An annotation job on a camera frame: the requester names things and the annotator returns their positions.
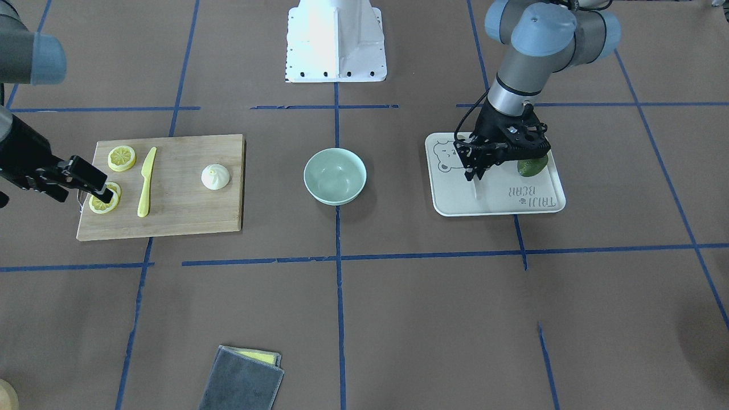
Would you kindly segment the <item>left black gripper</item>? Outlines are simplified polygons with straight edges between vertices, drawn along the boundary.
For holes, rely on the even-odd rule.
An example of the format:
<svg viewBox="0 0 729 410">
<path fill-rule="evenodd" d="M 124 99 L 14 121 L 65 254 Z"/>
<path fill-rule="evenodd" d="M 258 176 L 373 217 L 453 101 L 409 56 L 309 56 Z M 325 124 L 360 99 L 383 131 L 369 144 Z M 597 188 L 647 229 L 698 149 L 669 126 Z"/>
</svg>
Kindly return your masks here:
<svg viewBox="0 0 729 410">
<path fill-rule="evenodd" d="M 539 158 L 550 152 L 545 136 L 547 125 L 525 105 L 522 114 L 511 116 L 490 105 L 482 107 L 476 127 L 468 137 L 459 132 L 467 117 L 476 109 L 472 106 L 454 130 L 454 148 L 464 170 L 466 181 L 482 179 L 486 171 L 505 162 Z"/>
</svg>

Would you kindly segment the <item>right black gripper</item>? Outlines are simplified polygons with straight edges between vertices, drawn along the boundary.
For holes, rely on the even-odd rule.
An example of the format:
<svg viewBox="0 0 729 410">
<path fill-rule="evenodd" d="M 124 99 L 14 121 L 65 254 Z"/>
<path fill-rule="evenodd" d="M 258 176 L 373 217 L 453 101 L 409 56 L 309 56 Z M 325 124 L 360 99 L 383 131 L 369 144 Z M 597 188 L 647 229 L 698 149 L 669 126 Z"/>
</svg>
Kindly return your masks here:
<svg viewBox="0 0 729 410">
<path fill-rule="evenodd" d="M 73 155 L 68 160 L 53 155 L 50 143 L 14 114 L 1 119 L 2 177 L 22 190 L 35 190 L 63 203 L 68 190 L 89 192 L 88 203 L 114 202 L 114 190 L 107 188 L 108 176 L 93 164 Z"/>
</svg>

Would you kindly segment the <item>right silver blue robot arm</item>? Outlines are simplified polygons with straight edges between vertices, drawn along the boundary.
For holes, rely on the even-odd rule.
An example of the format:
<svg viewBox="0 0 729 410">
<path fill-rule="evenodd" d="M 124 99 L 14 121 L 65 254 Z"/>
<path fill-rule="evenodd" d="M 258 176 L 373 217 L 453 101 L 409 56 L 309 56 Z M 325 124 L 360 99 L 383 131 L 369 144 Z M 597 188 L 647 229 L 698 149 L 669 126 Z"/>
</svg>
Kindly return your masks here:
<svg viewBox="0 0 729 410">
<path fill-rule="evenodd" d="M 9 1 L 2 2 L 1 80 L 27 85 L 57 85 L 65 80 L 66 56 L 59 40 L 30 31 Z M 22 190 L 35 190 L 65 202 L 68 190 L 84 191 L 111 203 L 114 191 L 108 177 L 80 156 L 62 160 L 52 153 L 48 140 L 1 106 L 2 177 Z"/>
</svg>

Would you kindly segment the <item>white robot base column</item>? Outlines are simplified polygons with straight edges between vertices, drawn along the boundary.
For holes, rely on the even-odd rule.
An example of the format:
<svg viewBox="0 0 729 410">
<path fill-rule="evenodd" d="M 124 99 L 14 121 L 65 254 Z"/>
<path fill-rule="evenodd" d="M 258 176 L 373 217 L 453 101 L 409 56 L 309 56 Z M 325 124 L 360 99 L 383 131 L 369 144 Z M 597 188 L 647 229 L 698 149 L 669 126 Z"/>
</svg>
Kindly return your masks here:
<svg viewBox="0 0 729 410">
<path fill-rule="evenodd" d="M 288 10 L 287 83 L 366 83 L 388 75 L 381 10 L 369 1 L 300 1 Z"/>
</svg>

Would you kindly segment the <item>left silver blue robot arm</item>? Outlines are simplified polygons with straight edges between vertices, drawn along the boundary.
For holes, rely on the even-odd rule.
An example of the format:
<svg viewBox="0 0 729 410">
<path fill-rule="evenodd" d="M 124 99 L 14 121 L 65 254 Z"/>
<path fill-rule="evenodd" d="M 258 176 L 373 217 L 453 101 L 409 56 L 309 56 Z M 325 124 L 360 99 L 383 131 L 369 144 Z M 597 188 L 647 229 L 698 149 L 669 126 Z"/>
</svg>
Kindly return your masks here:
<svg viewBox="0 0 729 410">
<path fill-rule="evenodd" d="M 467 181 L 494 166 L 547 157 L 547 125 L 534 106 L 552 73 L 596 62 L 621 40 L 609 1 L 592 8 L 577 1 L 495 1 L 485 16 L 490 38 L 507 52 L 490 87 L 474 103 L 481 111 L 468 137 L 453 133 Z"/>
</svg>

